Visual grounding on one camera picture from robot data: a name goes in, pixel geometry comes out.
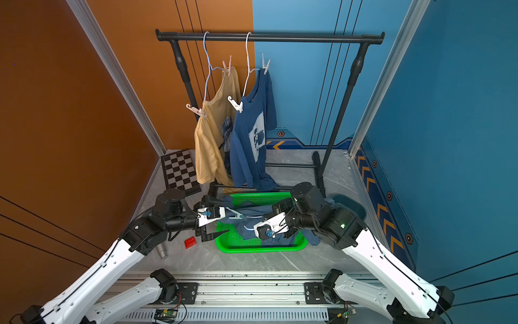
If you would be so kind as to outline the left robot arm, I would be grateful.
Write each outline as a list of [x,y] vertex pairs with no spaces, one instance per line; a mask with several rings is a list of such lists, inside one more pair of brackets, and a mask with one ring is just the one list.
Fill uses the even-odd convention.
[[180,232],[196,230],[204,241],[219,234],[206,234],[203,228],[225,218],[225,203],[204,196],[198,209],[189,208],[184,191],[165,190],[154,206],[129,223],[108,251],[79,279],[43,306],[32,305],[20,319],[23,323],[102,323],[121,310],[123,314],[150,302],[173,303],[179,300],[177,281],[168,271],[154,271],[141,288],[120,294],[114,306],[96,310],[95,302],[156,246],[175,238]]

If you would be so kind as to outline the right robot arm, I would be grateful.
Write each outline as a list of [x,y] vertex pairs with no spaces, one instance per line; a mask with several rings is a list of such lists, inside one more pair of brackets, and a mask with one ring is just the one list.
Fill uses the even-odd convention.
[[393,323],[446,323],[455,295],[422,279],[387,249],[367,226],[365,209],[345,197],[332,204],[309,182],[291,189],[289,198],[272,206],[272,214],[255,227],[261,239],[287,237],[310,230],[325,244],[365,267],[381,283],[375,286],[353,279],[338,269],[328,272],[322,292],[333,304],[353,302]]

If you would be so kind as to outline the slate blue t-shirt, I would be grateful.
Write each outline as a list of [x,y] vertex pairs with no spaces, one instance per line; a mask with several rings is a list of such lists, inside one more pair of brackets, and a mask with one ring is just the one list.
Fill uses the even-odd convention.
[[217,246],[225,253],[300,251],[307,244],[317,246],[321,239],[310,230],[302,229],[297,235],[285,233],[268,240],[257,238],[254,226],[264,221],[272,212],[272,204],[289,196],[288,193],[233,194],[221,197],[230,209],[227,217],[217,223],[219,231],[226,233],[217,239]]

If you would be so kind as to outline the light blue wire hanger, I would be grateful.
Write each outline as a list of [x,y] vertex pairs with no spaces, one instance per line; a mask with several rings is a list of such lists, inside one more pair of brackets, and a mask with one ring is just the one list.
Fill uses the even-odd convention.
[[233,225],[244,240],[256,238],[254,225],[263,220],[262,215],[257,214],[253,209],[238,211],[229,207],[225,208],[225,212],[226,217],[221,221],[223,224]]

